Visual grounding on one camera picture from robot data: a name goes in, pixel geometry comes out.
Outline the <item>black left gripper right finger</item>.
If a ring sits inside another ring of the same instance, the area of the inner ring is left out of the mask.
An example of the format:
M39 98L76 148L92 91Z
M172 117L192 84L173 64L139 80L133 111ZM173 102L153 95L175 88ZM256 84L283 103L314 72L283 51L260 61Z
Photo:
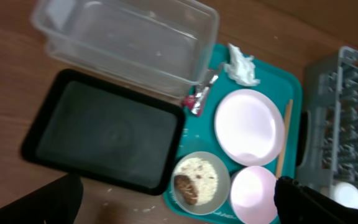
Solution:
M282 224L358 224L358 209L347 208L288 176L276 181L274 203Z

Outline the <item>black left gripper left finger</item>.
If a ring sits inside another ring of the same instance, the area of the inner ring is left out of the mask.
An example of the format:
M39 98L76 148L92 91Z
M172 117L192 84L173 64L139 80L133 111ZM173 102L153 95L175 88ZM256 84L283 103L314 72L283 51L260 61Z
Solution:
M0 208L0 224L73 224L83 191L80 176L67 174Z

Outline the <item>wooden chopstick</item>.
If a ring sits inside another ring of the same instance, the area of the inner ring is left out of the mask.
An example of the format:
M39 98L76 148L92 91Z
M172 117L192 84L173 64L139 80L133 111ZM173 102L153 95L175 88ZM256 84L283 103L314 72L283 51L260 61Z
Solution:
M290 129L290 122L291 122L291 113L293 108L293 100L290 99L288 101L288 104L285 108L285 116L284 116L284 125L285 125L285 132L284 132L284 142L282 146L282 150L280 151L278 157L277 157L277 166L275 169L275 177L276 179L279 179L283 172L283 166L285 162L285 152L287 148L287 139L288 139L288 133Z

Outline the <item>small pink bowl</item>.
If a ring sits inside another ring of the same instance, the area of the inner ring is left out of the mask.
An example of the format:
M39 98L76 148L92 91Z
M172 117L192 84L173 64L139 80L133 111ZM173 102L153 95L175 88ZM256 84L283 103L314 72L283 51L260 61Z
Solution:
M232 177L229 203L246 224L269 224L277 215L274 202L276 177L261 166L246 167Z

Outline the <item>white cup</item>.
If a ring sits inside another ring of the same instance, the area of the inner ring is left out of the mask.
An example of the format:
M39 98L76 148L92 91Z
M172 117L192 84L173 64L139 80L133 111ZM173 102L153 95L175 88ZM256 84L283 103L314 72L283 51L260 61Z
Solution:
M331 186L330 198L347 208L358 209L358 189L348 182L335 182Z

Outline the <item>large white plate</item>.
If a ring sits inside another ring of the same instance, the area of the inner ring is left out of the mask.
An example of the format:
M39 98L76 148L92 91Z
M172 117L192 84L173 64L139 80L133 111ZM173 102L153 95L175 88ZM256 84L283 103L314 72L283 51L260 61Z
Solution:
M259 91L242 89L225 96L214 116L219 145L243 166L264 166L282 150L285 125L275 103Z

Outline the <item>grey dishwasher rack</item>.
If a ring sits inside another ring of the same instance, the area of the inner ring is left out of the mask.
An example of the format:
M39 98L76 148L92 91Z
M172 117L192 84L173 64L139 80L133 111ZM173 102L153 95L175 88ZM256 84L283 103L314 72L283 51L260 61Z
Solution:
M358 50L343 46L305 68L298 157L300 183L358 189Z

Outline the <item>black tray bin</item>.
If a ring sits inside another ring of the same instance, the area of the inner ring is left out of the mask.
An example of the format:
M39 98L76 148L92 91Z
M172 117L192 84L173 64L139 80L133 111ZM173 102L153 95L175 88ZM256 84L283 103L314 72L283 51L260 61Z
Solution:
M21 155L34 164L160 195L168 188L185 120L178 105L64 69Z

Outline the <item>teal serving tray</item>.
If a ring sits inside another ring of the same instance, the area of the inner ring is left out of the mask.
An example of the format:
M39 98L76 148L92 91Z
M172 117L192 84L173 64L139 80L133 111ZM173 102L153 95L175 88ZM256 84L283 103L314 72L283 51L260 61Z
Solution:
M289 100L293 100L290 129L287 139L285 162L282 174L294 178L296 171L296 152L301 117L303 92L297 77L269 65L260 60L253 60L255 75L261 83L254 90L269 97L280 110L285 112ZM196 151L206 151L218 156L226 165L230 174L241 170L244 166L231 160L221 149L214 133L214 113L219 102L230 92L241 89L242 86L231 80L222 72L213 85L206 101L206 106L200 117L193 116L187 109L184 110L186 121L175 157L179 161L182 157ZM229 202L225 202L219 209L209 215L192 215L177 204L172 188L163 193L167 207L174 213L210 223L240 223Z

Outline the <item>grey bowl with rice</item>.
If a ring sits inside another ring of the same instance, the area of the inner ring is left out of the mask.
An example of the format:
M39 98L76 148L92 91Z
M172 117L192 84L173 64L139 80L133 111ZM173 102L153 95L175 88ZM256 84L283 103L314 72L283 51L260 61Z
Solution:
M196 205L188 205L174 187L176 175L187 175L198 191ZM227 200L231 188L229 172L216 155L198 151L181 158L172 173L172 195L174 201L185 212L192 215L209 215L216 212Z

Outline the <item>brown mushroom piece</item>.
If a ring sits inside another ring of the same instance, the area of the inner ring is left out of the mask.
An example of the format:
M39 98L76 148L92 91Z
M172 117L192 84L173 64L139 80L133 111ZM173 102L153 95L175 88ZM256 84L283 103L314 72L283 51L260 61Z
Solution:
M198 202L198 191L187 175L176 175L173 180L174 187L179 191L188 205L196 205Z

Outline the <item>red silver snack wrapper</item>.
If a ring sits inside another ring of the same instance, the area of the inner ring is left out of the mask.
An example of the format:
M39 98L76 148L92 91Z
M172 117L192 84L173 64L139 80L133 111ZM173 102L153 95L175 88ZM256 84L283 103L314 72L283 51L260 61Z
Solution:
M182 106L188 108L193 115L201 116L211 88L219 78L223 67L224 62L219 64L217 70L208 69L206 80L202 84L196 85L193 91L182 101Z

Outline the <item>crumpled white napkin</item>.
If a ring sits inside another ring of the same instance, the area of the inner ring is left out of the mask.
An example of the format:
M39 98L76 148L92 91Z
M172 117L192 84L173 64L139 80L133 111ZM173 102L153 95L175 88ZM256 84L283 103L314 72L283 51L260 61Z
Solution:
M228 44L230 62L225 63L223 68L228 77L238 85L253 87L260 84L260 80L255 77L254 57L245 57L239 47Z

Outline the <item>clear plastic bin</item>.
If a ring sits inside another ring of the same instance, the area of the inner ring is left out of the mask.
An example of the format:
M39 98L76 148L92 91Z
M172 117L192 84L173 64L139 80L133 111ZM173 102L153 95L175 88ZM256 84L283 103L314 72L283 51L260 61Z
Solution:
M39 0L31 21L52 58L172 98L204 81L219 29L193 0Z

